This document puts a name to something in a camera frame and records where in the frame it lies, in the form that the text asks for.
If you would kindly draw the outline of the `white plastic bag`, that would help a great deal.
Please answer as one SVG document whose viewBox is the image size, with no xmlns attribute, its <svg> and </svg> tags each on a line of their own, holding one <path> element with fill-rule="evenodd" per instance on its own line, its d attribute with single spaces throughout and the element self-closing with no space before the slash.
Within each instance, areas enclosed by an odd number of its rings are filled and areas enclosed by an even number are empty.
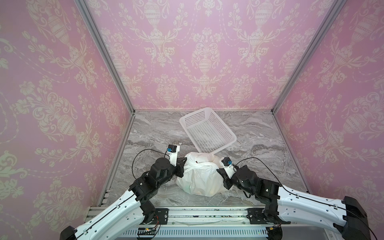
<svg viewBox="0 0 384 240">
<path fill-rule="evenodd" d="M 213 197 L 227 191 L 223 177 L 217 172 L 224 165 L 223 157 L 214 154 L 191 152 L 186 154 L 184 176 L 176 184 L 191 195 Z"/>
</svg>

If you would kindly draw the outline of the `white plastic mesh basket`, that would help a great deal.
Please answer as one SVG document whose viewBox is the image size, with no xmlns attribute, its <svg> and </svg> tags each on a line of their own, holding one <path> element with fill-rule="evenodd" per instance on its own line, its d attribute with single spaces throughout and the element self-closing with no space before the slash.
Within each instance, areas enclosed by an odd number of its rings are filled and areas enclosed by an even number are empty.
<svg viewBox="0 0 384 240">
<path fill-rule="evenodd" d="M 216 154 L 237 141 L 233 131 L 211 108 L 189 113 L 179 122 L 200 153 Z"/>
</svg>

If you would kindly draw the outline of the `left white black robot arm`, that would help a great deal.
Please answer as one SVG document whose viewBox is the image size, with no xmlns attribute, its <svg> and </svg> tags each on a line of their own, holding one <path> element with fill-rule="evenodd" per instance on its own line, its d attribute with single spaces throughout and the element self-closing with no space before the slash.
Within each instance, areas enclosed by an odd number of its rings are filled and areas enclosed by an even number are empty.
<svg viewBox="0 0 384 240">
<path fill-rule="evenodd" d="M 156 208 L 150 199 L 173 176 L 184 176 L 187 158 L 169 160 L 159 158 L 150 170 L 137 178 L 129 189 L 100 214 L 74 228 L 66 227 L 60 233 L 61 240 L 114 240 L 125 230 L 141 223 L 150 223 Z"/>
</svg>

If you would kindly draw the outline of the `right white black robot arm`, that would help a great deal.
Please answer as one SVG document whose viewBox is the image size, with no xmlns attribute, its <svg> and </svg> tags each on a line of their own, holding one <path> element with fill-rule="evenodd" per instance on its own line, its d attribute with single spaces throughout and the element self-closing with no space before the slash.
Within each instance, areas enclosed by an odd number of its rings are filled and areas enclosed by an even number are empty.
<svg viewBox="0 0 384 240">
<path fill-rule="evenodd" d="M 236 187 L 265 205 L 269 223 L 305 223 L 341 234 L 344 240 L 369 240 L 368 215 L 355 198 L 327 199 L 263 179 L 247 166 L 217 169 L 226 189 Z"/>
</svg>

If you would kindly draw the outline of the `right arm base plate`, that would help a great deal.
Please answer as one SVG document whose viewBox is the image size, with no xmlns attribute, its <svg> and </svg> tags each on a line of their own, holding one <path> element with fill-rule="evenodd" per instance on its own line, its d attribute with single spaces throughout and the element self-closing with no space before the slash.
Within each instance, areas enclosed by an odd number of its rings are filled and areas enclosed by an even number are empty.
<svg viewBox="0 0 384 240">
<path fill-rule="evenodd" d="M 291 224 L 290 221 L 286 222 L 278 217 L 268 217 L 265 214 L 264 208 L 248 208 L 247 209 L 247 219 L 250 221 L 251 225 L 260 225 L 260 224 L 274 224 L 274 225 L 288 225 Z"/>
</svg>

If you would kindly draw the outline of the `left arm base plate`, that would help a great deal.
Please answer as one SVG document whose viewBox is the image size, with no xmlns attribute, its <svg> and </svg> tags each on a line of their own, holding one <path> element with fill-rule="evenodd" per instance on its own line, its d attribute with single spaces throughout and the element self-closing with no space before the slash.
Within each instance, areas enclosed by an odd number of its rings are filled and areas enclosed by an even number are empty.
<svg viewBox="0 0 384 240">
<path fill-rule="evenodd" d="M 149 225 L 166 225 L 168 223 L 169 210 L 168 208 L 156 208 Z"/>
</svg>

